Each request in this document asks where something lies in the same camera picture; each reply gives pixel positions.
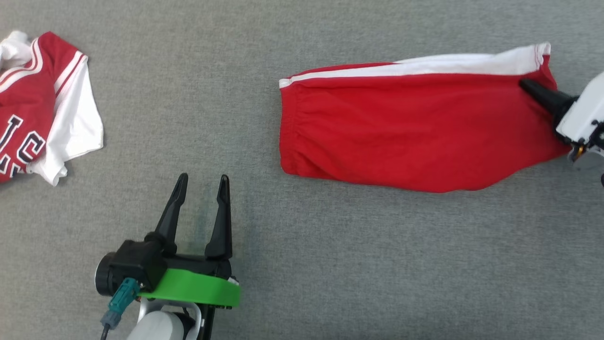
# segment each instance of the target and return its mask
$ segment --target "white stripe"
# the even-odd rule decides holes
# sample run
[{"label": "white stripe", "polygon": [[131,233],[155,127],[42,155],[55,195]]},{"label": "white stripe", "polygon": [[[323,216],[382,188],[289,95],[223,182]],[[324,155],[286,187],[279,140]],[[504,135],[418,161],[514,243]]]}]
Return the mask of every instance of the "white stripe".
[{"label": "white stripe", "polygon": [[81,56],[82,56],[82,52],[80,52],[80,51],[75,52],[73,59],[71,59],[71,61],[67,65],[67,67],[65,67],[63,72],[61,72],[61,75],[57,78],[57,81],[54,82],[54,92],[55,93],[57,93],[57,91],[59,90],[59,88],[61,88],[61,85],[63,85],[63,83],[69,76],[69,74],[73,71],[73,69],[75,69],[77,61],[80,60]]},{"label": "white stripe", "polygon": [[515,76],[539,70],[545,54],[550,54],[550,44],[547,42],[498,54],[443,54],[400,60],[391,65],[306,73],[279,80],[279,87],[284,88],[294,82],[316,78],[391,77],[436,73]]},{"label": "white stripe", "polygon": [[30,67],[28,67],[28,68],[16,67],[16,68],[11,68],[11,69],[6,70],[7,73],[4,74],[5,77],[7,77],[9,73],[14,72],[15,70],[17,70],[17,72],[8,76],[8,78],[6,80],[4,79],[5,77],[0,77],[0,82],[2,82],[4,80],[4,83],[2,83],[0,85],[0,92],[3,92],[6,89],[8,89],[17,80],[40,72],[40,70],[42,69],[43,63],[42,63],[42,53],[40,52],[40,46],[38,46],[37,38],[31,43],[31,47],[32,47],[33,57],[32,57],[32,62],[31,62]]}]

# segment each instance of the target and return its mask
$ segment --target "white sleeve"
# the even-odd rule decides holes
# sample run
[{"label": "white sleeve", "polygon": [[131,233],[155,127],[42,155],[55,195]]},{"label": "white sleeve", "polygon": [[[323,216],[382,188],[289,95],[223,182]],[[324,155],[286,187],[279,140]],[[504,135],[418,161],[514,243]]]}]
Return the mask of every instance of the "white sleeve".
[{"label": "white sleeve", "polygon": [[27,34],[13,31],[0,42],[0,70],[25,65],[31,60],[31,47]]},{"label": "white sleeve", "polygon": [[98,115],[88,74],[87,57],[80,60],[57,95],[55,116],[46,151],[27,166],[56,186],[67,175],[65,162],[103,147],[103,123]]}]

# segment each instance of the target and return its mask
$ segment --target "clothing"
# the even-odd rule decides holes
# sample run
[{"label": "clothing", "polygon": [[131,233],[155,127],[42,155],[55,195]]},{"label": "clothing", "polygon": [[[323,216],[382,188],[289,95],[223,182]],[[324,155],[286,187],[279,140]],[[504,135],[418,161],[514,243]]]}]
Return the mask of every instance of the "clothing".
[{"label": "clothing", "polygon": [[0,42],[0,182],[27,171],[55,186],[67,160],[103,147],[87,60],[50,32]]},{"label": "clothing", "polygon": [[488,187],[559,157],[550,115],[518,86],[551,89],[550,44],[306,71],[279,86],[288,174],[427,192]]}]

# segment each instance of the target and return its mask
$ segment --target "jersey lettering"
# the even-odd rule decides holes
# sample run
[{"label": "jersey lettering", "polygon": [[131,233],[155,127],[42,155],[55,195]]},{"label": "jersey lettering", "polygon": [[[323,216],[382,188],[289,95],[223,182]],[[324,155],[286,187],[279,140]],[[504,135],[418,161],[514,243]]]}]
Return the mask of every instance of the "jersey lettering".
[{"label": "jersey lettering", "polygon": [[37,132],[30,132],[21,147],[19,147],[19,151],[17,151],[17,158],[23,163],[27,164],[34,160],[34,155],[38,155],[42,150],[42,147],[46,144],[46,140],[42,138]]},{"label": "jersey lettering", "polygon": [[[11,138],[13,138],[14,132],[17,131],[22,123],[23,119],[16,115],[12,115],[8,119],[8,127],[6,127],[2,136],[0,136],[0,153],[8,145]],[[40,153],[44,144],[46,144],[46,140],[42,138],[42,136],[35,131],[30,132],[17,150],[17,159],[26,165],[33,161],[34,157]],[[25,173],[21,166],[11,161],[12,159],[8,154],[4,154],[0,157],[0,175],[8,174],[10,178],[13,178],[16,174]]]},{"label": "jersey lettering", "polygon": [[13,178],[16,174],[23,174],[23,170],[17,164],[13,163],[13,168],[10,171],[10,178]]},{"label": "jersey lettering", "polygon": [[8,170],[8,164],[10,163],[10,156],[5,154],[0,159],[0,174],[5,175]]},{"label": "jersey lettering", "polygon": [[8,145],[8,142],[13,137],[14,132],[21,126],[23,123],[23,119],[19,118],[16,115],[10,116],[8,119],[8,127],[4,130],[2,137],[0,138],[0,152],[4,150],[4,147]]}]

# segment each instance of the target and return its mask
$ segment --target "gray fabric surface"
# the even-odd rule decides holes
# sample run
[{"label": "gray fabric surface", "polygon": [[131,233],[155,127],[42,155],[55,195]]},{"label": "gray fabric surface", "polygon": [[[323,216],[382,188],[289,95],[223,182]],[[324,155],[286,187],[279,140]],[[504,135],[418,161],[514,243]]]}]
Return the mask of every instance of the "gray fabric surface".
[{"label": "gray fabric surface", "polygon": [[[602,339],[604,191],[565,160],[434,195],[285,175],[277,81],[309,68],[550,41],[559,86],[604,70],[601,0],[5,0],[0,33],[90,56],[106,147],[0,186],[0,339],[97,339],[99,259],[190,175],[202,252],[231,177],[240,308],[213,339]],[[109,339],[125,339],[131,308]]]}]

